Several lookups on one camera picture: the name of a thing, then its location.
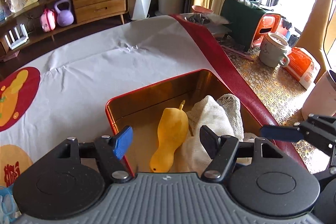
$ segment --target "purple kettlebell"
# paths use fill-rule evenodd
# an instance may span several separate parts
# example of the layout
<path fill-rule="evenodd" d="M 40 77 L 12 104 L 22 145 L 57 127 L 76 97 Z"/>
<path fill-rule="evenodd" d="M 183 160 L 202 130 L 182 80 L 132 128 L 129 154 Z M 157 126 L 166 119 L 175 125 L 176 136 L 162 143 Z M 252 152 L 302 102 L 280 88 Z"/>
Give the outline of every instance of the purple kettlebell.
<path fill-rule="evenodd" d="M 69 8 L 67 10 L 58 9 L 57 5 L 67 2 L 69 3 Z M 74 22 L 74 16 L 71 13 L 71 1 L 70 0 L 59 0 L 54 5 L 55 11 L 57 13 L 57 23 L 61 27 L 71 25 Z"/>

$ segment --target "white cup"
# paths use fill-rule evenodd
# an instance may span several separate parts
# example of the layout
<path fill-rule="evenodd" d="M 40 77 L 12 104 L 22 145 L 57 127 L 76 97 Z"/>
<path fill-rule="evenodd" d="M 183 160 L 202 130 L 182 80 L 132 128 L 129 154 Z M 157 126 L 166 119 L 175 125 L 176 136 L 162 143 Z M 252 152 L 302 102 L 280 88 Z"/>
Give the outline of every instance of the white cup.
<path fill-rule="evenodd" d="M 275 33 L 267 33 L 260 45 L 259 59 L 268 67 L 275 68 L 278 64 L 287 67 L 290 51 L 288 42 Z"/>

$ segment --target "red circle print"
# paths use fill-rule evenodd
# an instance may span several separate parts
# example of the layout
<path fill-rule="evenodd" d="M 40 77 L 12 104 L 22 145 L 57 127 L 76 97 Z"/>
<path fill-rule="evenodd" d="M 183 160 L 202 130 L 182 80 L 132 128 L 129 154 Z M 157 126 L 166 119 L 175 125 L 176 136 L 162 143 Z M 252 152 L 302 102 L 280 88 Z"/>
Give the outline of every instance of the red circle print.
<path fill-rule="evenodd" d="M 0 82 L 0 132 L 15 124 L 31 105 L 40 84 L 37 68 L 22 68 Z"/>

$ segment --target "cup handle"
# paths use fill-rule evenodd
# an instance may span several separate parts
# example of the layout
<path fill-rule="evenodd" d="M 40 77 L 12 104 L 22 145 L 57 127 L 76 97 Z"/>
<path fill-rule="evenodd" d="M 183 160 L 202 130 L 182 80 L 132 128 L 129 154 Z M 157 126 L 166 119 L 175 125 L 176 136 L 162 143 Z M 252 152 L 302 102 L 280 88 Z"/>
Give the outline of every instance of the cup handle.
<path fill-rule="evenodd" d="M 288 64 L 289 64 L 289 57 L 284 53 L 282 54 L 283 55 L 283 58 L 285 59 L 285 62 L 283 62 L 282 60 L 279 61 L 279 64 L 281 67 L 287 67 Z"/>

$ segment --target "orange package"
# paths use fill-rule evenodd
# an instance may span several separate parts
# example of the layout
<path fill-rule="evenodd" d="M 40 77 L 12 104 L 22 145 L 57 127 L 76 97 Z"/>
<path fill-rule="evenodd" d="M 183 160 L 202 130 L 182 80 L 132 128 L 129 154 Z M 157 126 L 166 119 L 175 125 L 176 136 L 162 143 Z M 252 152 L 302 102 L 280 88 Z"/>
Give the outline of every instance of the orange package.
<path fill-rule="evenodd" d="M 314 83 L 320 71 L 320 64 L 304 48 L 294 47 L 288 54 L 289 65 L 284 69 L 289 72 L 305 89 Z"/>

